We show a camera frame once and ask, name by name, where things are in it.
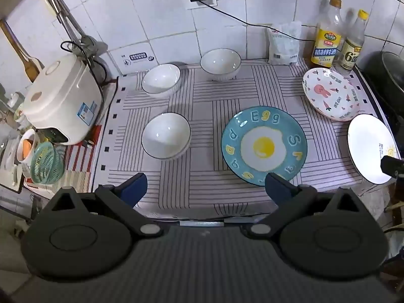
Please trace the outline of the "white sun plate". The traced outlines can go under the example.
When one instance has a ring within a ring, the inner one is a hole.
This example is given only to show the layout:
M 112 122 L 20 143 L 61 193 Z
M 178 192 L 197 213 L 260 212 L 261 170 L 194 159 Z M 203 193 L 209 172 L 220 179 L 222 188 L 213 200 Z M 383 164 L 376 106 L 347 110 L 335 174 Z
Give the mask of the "white sun plate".
M 347 140 L 353 165 L 368 182 L 382 185 L 392 178 L 382 172 L 382 158 L 399 159 L 399 154 L 392 134 L 382 121 L 369 114 L 357 115 L 348 126 Z

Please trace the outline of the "blue egg plate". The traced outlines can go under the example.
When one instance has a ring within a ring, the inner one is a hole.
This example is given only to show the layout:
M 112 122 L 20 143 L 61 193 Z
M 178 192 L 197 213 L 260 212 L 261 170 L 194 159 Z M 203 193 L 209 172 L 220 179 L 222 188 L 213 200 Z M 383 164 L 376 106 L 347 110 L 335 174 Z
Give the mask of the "blue egg plate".
M 276 107 L 249 107 L 234 115 L 222 132 L 221 151 L 229 169 L 263 187 L 274 172 L 292 180 L 303 167 L 308 142 L 301 125 Z

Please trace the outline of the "white bowl front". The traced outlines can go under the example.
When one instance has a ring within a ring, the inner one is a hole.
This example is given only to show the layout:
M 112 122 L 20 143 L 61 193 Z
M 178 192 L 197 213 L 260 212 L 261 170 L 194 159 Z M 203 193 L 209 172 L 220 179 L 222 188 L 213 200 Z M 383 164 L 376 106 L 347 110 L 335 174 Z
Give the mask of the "white bowl front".
M 182 115 L 166 112 L 151 119 L 142 132 L 141 144 L 150 157 L 172 160 L 190 146 L 191 126 Z

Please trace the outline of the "white bowl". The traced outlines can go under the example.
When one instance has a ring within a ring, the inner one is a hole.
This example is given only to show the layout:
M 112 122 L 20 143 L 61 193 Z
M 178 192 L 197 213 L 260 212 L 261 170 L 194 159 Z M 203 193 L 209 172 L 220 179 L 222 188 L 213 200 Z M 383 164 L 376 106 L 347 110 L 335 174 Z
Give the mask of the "white bowl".
M 182 115 L 166 112 L 151 119 L 142 132 L 141 144 L 150 157 L 172 160 L 190 146 L 191 126 Z
M 242 59 L 229 48 L 216 48 L 205 53 L 200 61 L 202 70 L 212 81 L 228 81 L 238 74 Z
M 175 94 L 180 85 L 180 68 L 174 64 L 162 64 L 144 76 L 141 87 L 150 97 L 163 99 Z

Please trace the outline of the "pink rabbit plate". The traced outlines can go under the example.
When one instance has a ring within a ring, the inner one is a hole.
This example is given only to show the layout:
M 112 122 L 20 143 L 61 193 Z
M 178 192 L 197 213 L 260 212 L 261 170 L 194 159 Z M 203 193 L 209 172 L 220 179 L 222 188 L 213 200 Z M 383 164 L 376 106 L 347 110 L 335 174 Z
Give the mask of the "pink rabbit plate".
M 308 70 L 303 75 L 303 91 L 317 112 L 334 121 L 350 121 L 361 110 L 353 84 L 328 68 Z

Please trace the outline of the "green plastic basket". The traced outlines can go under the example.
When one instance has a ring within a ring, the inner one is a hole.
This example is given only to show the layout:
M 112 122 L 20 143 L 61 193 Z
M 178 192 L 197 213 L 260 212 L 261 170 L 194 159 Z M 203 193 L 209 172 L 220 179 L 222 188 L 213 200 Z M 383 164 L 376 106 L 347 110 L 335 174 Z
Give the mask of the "green plastic basket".
M 34 183 L 50 185 L 59 181 L 64 173 L 64 162 L 60 153 L 50 142 L 41 143 L 35 150 L 30 166 Z

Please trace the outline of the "striped table mat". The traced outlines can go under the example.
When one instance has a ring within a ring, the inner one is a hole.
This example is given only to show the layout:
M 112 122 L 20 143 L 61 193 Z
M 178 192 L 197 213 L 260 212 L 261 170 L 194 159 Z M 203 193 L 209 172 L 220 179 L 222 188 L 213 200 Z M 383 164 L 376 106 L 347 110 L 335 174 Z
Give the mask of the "striped table mat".
M 142 172 L 148 189 L 136 208 L 149 217 L 208 219 L 271 212 L 274 204 L 264 189 L 234 175 L 220 147 L 222 132 L 235 114 L 267 105 L 292 115 L 308 140 L 306 162 L 293 184 L 321 191 L 351 187 L 378 216 L 382 187 L 364 180 L 351 163 L 348 125 L 315 112 L 304 95 L 301 79 L 309 66 L 307 60 L 293 66 L 247 61 L 227 82 L 210 81 L 199 67 L 189 66 L 182 70 L 181 88 L 167 99 L 142 91 L 142 73 L 120 77 L 94 160 L 92 189 L 120 185 Z M 182 115 L 191 127 L 189 149 L 170 161 L 153 159 L 141 145 L 148 121 L 165 112 Z

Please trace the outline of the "black wok with lid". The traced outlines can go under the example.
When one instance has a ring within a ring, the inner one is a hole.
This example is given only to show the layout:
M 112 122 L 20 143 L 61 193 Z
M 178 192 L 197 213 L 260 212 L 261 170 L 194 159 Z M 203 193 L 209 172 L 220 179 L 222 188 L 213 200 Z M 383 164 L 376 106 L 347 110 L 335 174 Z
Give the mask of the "black wok with lid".
M 403 59 L 389 51 L 371 53 L 363 74 L 388 111 L 403 118 Z

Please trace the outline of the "white cup with orange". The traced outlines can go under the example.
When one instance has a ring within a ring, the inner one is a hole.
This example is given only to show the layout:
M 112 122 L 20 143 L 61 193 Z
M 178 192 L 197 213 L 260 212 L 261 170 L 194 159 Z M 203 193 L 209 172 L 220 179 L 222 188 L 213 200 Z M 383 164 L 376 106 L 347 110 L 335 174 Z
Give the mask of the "white cup with orange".
M 31 162 L 39 144 L 40 138 L 34 129 L 27 130 L 18 143 L 16 158 L 27 179 L 31 178 Z

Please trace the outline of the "white rice cooker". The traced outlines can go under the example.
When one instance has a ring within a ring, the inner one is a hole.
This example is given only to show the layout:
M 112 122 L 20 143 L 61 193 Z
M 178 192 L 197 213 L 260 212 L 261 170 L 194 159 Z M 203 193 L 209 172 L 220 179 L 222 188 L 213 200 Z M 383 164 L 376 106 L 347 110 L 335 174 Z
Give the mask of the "white rice cooker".
M 22 104 L 27 120 L 53 143 L 75 145 L 94 125 L 103 95 L 90 68 L 68 54 L 41 70 Z

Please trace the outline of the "white vinegar bottle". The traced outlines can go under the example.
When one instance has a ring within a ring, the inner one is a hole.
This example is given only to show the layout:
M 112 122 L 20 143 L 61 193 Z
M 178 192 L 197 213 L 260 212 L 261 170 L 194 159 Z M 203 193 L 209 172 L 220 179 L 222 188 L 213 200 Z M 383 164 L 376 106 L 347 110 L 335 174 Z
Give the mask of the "white vinegar bottle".
M 348 74 L 351 72 L 358 61 L 365 41 L 365 29 L 368 17 L 369 13 L 363 9 L 359 9 L 357 19 L 348 31 L 338 58 L 337 67 L 341 73 Z

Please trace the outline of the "cooking wine bottle yellow label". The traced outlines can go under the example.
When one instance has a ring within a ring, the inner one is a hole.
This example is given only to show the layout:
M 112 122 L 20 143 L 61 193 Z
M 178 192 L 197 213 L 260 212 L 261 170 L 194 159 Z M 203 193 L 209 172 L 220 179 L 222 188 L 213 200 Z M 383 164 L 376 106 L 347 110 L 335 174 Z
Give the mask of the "cooking wine bottle yellow label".
M 311 62 L 330 68 L 336 56 L 343 35 L 343 21 L 340 15 L 341 0 L 329 0 L 329 6 L 320 17 Z

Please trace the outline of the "white salt bag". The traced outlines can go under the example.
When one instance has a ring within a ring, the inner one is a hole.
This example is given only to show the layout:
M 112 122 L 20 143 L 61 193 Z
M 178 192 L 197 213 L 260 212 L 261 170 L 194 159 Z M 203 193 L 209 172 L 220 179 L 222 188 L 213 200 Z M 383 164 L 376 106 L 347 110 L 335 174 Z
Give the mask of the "white salt bag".
M 268 63 L 279 66 L 296 64 L 300 49 L 301 21 L 273 24 L 268 29 Z

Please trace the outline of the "wooden spatula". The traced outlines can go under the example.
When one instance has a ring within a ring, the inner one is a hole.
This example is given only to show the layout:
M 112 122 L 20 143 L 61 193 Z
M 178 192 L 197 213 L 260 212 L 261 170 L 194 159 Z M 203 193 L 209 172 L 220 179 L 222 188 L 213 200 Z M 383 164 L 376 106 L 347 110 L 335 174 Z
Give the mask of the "wooden spatula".
M 39 59 L 30 56 L 30 54 L 25 51 L 23 46 L 13 34 L 10 26 L 3 19 L 1 19 L 1 30 L 9 41 L 11 47 L 14 49 L 14 52 L 20 58 L 27 78 L 34 83 L 36 78 L 39 76 L 40 71 L 43 69 L 43 64 Z

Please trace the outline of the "blue wall sticker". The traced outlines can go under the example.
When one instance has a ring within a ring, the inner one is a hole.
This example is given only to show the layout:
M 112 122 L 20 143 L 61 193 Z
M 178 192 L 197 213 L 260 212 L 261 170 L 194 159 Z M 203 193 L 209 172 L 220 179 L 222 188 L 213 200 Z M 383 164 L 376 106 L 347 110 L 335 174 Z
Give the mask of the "blue wall sticker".
M 130 55 L 122 55 L 123 62 L 126 66 L 129 66 L 130 64 L 138 63 L 138 62 L 152 62 L 155 60 L 153 56 L 148 55 L 146 52 L 141 52 L 141 53 L 134 53 Z

